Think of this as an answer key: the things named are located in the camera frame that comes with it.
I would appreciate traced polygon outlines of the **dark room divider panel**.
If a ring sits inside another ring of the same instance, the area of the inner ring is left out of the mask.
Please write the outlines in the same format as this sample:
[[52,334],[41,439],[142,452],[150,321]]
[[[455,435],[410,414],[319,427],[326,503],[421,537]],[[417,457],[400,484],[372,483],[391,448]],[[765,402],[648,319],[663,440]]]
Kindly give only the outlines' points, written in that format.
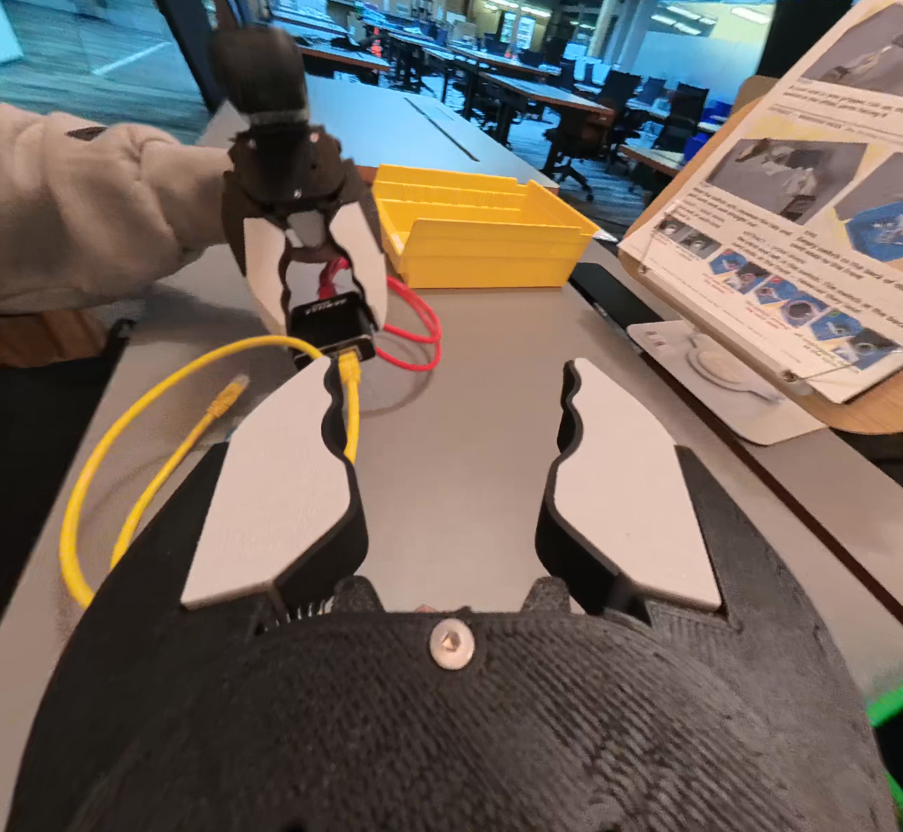
[[220,38],[202,0],[153,0],[168,25],[209,114],[228,98]]

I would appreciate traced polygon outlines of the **black desk chair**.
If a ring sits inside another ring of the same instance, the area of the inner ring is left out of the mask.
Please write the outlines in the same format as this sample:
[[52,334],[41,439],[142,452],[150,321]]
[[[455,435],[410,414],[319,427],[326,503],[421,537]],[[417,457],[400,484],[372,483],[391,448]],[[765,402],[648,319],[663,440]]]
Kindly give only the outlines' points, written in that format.
[[1,612],[5,613],[136,319],[93,357],[1,371]]

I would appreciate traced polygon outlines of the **printed instruction sheet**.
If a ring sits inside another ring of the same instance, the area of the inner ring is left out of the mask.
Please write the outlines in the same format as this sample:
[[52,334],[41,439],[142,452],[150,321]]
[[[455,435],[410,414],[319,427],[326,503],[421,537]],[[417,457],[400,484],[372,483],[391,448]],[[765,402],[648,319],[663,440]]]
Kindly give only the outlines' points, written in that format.
[[902,0],[862,0],[619,245],[844,403],[901,371]]

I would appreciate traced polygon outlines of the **white table with wood edge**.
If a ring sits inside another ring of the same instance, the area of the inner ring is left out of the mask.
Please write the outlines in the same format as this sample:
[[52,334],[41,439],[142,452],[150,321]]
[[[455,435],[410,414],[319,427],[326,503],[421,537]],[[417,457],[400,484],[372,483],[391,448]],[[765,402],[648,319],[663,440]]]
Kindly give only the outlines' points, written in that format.
[[[307,84],[313,121],[340,141],[366,183],[389,164],[532,180],[558,194],[557,183],[434,99],[319,77],[307,77]],[[225,100],[197,144],[228,156],[245,126]]]

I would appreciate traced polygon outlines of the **group of wooden office desks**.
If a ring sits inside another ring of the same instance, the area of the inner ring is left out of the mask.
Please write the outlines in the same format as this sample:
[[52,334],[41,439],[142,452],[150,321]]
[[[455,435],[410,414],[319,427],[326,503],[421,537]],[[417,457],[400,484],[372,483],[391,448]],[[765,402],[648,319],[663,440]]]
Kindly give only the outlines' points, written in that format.
[[484,71],[483,66],[495,65],[492,56],[478,58],[475,51],[454,51],[452,59],[444,61],[444,65],[470,71],[475,91],[486,89],[489,98],[498,101],[496,130],[499,142],[507,140],[514,120],[507,115],[525,111],[531,103],[549,107],[562,116],[562,126],[552,132],[549,163],[543,169],[550,177],[560,180],[571,177],[583,182],[584,176],[576,170],[575,163],[598,155],[604,156],[606,166],[622,154],[629,162],[644,164],[669,177],[675,176],[690,161],[683,149],[697,136],[697,125],[691,120],[664,122],[660,127],[662,136],[675,136],[678,129],[690,130],[690,136],[676,151],[662,145],[643,147],[638,144],[633,136],[633,118],[637,117],[643,126],[656,116],[655,109],[650,104],[639,103],[634,89],[629,89],[626,100],[621,100],[621,87],[630,86],[631,81],[620,71],[610,71],[604,87],[590,96],[519,75]]

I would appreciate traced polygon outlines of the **person's left forearm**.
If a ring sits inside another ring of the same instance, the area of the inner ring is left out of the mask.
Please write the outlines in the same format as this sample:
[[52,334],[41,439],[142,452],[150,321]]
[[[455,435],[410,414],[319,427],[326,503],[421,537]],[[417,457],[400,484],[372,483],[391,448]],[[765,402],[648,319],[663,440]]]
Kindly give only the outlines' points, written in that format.
[[136,297],[225,243],[224,149],[1,105],[1,312]]

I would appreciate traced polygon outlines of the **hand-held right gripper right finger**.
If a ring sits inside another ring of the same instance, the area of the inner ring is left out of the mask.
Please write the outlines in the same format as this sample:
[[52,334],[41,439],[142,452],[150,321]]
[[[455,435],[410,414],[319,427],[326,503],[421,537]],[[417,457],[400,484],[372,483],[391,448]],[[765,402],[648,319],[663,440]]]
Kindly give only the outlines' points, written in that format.
[[582,612],[649,616],[650,601],[716,613],[722,595],[671,434],[585,358],[562,370],[558,456],[536,554]]

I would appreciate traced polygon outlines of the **yellow plastic bin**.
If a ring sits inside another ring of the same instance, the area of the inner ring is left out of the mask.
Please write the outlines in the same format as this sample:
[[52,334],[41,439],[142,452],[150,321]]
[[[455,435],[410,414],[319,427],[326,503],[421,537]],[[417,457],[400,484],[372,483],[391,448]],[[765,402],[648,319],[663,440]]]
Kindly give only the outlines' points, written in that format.
[[371,186],[412,289],[561,287],[600,227],[540,183],[383,164]]

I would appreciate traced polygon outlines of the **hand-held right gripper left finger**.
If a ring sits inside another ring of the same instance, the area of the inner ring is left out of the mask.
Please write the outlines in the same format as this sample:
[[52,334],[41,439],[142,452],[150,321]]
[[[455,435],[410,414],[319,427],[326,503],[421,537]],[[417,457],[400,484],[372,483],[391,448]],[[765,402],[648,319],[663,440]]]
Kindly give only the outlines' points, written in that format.
[[362,565],[367,524],[345,455],[338,364],[314,359],[232,434],[182,590],[199,610],[263,594],[322,610]]

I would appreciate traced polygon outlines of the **black display screen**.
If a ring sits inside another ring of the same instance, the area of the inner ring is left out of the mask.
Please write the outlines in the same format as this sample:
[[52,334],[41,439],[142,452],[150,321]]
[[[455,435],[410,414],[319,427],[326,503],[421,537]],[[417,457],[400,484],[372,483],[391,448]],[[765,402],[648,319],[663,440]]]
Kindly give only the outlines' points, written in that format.
[[851,8],[854,0],[776,0],[755,75],[779,79]]

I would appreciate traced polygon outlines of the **white stand base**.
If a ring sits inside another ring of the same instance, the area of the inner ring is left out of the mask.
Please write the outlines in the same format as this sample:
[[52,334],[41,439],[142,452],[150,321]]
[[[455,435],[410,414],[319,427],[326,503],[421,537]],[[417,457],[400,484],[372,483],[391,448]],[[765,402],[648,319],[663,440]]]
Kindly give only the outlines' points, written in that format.
[[771,446],[825,428],[717,341],[682,320],[632,324],[626,335],[749,443]]

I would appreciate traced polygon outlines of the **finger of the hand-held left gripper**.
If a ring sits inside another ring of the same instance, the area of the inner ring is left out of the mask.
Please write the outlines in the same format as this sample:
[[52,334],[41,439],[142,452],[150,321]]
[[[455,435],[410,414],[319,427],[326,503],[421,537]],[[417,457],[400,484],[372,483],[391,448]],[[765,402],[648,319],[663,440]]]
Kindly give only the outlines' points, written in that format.
[[245,277],[265,329],[286,335],[290,290],[286,274],[292,246],[285,231],[263,217],[243,222]]
[[373,229],[360,202],[340,206],[329,221],[333,246],[349,262],[354,283],[371,323],[382,331],[388,314],[388,274],[379,225]]

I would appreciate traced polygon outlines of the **black ethernet splitter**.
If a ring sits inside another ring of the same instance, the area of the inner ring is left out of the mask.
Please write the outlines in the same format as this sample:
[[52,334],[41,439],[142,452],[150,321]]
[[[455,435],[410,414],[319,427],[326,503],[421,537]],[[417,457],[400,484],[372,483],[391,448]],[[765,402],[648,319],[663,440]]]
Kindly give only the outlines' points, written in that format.
[[352,352],[362,363],[377,355],[376,331],[366,304],[354,292],[294,307],[287,326],[288,336],[307,342],[333,361]]

